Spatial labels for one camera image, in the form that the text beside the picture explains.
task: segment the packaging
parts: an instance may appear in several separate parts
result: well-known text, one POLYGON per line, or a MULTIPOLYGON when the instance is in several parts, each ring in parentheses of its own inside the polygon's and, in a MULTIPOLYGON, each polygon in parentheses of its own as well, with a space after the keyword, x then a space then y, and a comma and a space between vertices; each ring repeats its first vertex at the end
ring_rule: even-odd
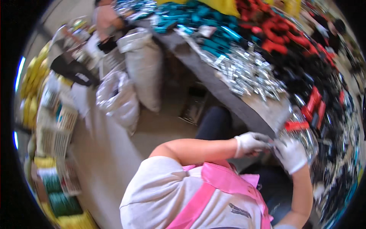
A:
POLYGON ((97 90, 96 104, 107 116, 112 116, 117 123, 126 128, 129 134, 135 132, 139 118, 139 102, 127 73, 114 69, 107 74, 97 90))
POLYGON ((127 71, 137 97, 146 108, 159 112, 163 56, 152 33, 145 28, 132 29, 117 41, 117 46, 121 53, 126 53, 127 71))

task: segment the yellow spool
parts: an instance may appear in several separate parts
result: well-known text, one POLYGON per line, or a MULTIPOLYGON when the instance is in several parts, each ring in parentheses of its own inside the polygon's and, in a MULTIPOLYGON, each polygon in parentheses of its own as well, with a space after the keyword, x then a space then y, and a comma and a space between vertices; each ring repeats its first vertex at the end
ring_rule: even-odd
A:
POLYGON ((48 158, 34 157, 34 163, 39 169, 56 167, 55 159, 49 157, 48 158))

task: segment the table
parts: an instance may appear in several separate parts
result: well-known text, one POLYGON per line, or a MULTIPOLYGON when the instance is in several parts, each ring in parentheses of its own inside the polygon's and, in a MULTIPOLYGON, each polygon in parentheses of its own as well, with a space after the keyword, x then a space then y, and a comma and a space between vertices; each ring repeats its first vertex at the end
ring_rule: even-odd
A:
POLYGON ((153 33, 157 43, 165 46, 182 61, 207 87, 213 96, 227 106, 246 124, 248 130, 266 134, 270 138, 275 137, 275 132, 268 123, 248 104, 234 95, 227 85, 215 77, 215 69, 203 62, 182 37, 175 32, 167 34, 156 33, 151 28, 150 21, 146 19, 134 21, 133 25, 149 29, 153 33))

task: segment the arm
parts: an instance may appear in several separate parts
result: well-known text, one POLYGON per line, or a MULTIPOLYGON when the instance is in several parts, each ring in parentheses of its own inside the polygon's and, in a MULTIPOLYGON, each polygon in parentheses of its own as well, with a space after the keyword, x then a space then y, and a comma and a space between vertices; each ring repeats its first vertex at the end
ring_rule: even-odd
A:
POLYGON ((291 211, 276 225, 292 225, 301 229, 309 219, 313 206, 313 188, 307 165, 292 175, 294 189, 292 192, 291 211))
POLYGON ((234 138, 215 141, 178 139, 159 145, 149 157, 166 156, 176 160, 182 166, 194 165, 233 158, 237 145, 234 138))
POLYGON ((313 23, 315 26, 320 25, 308 12, 301 11, 301 15, 306 18, 309 22, 313 23))
POLYGON ((229 140, 178 139, 156 147, 149 157, 166 156, 182 166, 240 158, 256 149, 269 148, 267 135, 248 132, 229 140))
POLYGON ((277 158, 292 176, 291 211, 277 225, 292 225, 301 229, 308 220, 313 206, 313 187, 304 146, 297 140, 286 138, 286 144, 275 140, 277 158))

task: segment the white shirt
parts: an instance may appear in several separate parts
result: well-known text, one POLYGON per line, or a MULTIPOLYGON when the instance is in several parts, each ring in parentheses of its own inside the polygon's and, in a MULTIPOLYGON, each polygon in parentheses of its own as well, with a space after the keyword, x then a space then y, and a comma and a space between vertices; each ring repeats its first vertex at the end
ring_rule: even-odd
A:
MULTIPOLYGON (((201 169, 184 171, 177 161, 164 156, 144 160, 120 205, 123 228, 166 228, 201 187, 201 169)), ((261 212, 255 200, 215 190, 191 228, 220 227, 260 229, 261 212)))

